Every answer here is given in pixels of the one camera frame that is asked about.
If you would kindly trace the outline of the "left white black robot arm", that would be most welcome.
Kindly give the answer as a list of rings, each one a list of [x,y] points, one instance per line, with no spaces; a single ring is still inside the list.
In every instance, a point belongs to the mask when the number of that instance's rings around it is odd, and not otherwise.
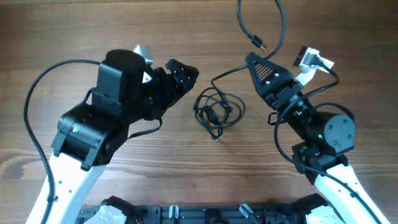
[[[160,121],[194,86],[198,70],[171,59],[152,68],[142,53],[116,49],[98,64],[96,86],[61,116],[46,181],[29,223],[72,223],[114,153],[133,138],[131,124]]]

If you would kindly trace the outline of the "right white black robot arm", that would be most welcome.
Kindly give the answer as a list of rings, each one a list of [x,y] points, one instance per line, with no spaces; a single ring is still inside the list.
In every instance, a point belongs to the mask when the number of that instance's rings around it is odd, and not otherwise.
[[[326,105],[340,113],[320,111],[322,104],[313,106],[308,100],[339,84],[333,62],[316,50],[301,52],[294,63],[302,71],[297,77],[254,52],[246,63],[257,94],[277,117],[269,124],[281,156],[328,199],[341,222],[387,223],[345,156],[354,149],[354,114],[332,102]]]

